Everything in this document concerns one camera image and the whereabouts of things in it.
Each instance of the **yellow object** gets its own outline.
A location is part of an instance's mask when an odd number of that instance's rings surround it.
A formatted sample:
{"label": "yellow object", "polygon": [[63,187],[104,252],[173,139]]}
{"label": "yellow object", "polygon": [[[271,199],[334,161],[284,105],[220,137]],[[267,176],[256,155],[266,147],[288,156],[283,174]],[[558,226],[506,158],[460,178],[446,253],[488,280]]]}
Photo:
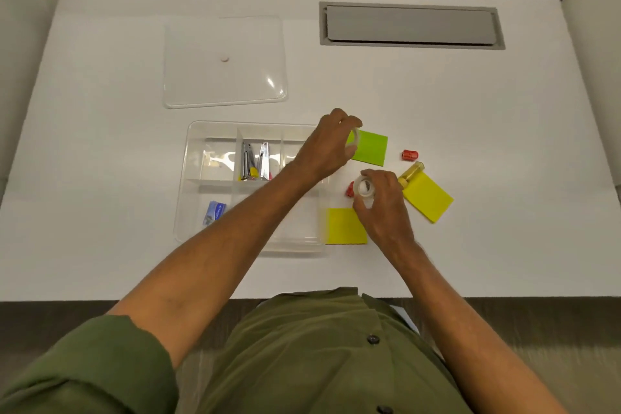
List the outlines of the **yellow object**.
{"label": "yellow object", "polygon": [[453,203],[453,198],[424,172],[418,172],[403,191],[403,196],[435,223]]}
{"label": "yellow object", "polygon": [[408,182],[410,182],[416,174],[422,172],[423,170],[425,170],[425,165],[417,160],[412,167],[399,176],[398,181],[401,184],[401,187],[405,189],[408,186]]}
{"label": "yellow object", "polygon": [[352,208],[328,210],[326,244],[367,244],[368,237],[358,215]]}

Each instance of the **yellow sticky note pad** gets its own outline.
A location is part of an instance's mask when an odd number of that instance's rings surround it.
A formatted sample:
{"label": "yellow sticky note pad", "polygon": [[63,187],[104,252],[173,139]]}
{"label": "yellow sticky note pad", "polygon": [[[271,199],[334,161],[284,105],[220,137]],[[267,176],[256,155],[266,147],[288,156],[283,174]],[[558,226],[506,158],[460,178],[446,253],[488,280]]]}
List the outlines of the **yellow sticky note pad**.
{"label": "yellow sticky note pad", "polygon": [[326,244],[367,244],[366,231],[352,208],[328,210]]}
{"label": "yellow sticky note pad", "polygon": [[424,172],[414,176],[403,196],[432,223],[438,221],[453,203],[453,198]]}

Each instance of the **clear plastic lid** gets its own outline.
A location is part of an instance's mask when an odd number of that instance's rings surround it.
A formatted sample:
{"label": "clear plastic lid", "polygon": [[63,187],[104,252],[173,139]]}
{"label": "clear plastic lid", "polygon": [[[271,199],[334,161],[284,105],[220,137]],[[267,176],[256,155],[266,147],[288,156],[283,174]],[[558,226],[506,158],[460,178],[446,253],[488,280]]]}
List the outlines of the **clear plastic lid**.
{"label": "clear plastic lid", "polygon": [[165,29],[164,105],[283,102],[283,24],[277,17],[176,17]]}

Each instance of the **white desk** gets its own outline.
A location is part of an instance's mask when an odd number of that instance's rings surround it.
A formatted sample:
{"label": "white desk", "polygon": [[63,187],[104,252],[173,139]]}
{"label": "white desk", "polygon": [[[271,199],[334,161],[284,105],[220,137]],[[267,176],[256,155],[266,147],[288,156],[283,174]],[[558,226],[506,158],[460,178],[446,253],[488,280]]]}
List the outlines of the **white desk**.
{"label": "white desk", "polygon": [[[507,49],[320,46],[320,1],[494,6]],[[165,109],[170,15],[280,16],[287,101]],[[454,196],[437,224],[410,215],[461,294],[621,295],[621,207],[559,0],[60,0],[0,209],[0,300],[130,290],[176,245],[191,121],[314,124],[334,106],[389,136],[387,169],[417,149]],[[234,297],[338,285],[409,295],[369,244],[260,257]]]}

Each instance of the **green sticky note pad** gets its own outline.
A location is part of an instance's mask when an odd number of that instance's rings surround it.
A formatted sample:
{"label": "green sticky note pad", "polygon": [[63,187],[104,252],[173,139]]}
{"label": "green sticky note pad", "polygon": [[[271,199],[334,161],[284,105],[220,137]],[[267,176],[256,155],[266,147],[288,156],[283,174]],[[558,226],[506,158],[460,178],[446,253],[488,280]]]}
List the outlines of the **green sticky note pad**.
{"label": "green sticky note pad", "polygon": [[432,223],[438,221],[453,203],[453,198],[424,172],[414,176],[403,196]]}
{"label": "green sticky note pad", "polygon": [[[358,149],[353,155],[354,160],[373,164],[375,166],[384,167],[384,159],[386,158],[386,146],[388,145],[388,137],[369,133],[368,131],[359,130],[360,142]],[[353,132],[347,138],[347,142],[353,141]]]}
{"label": "green sticky note pad", "polygon": [[367,244],[366,231],[352,208],[328,210],[326,244]]}

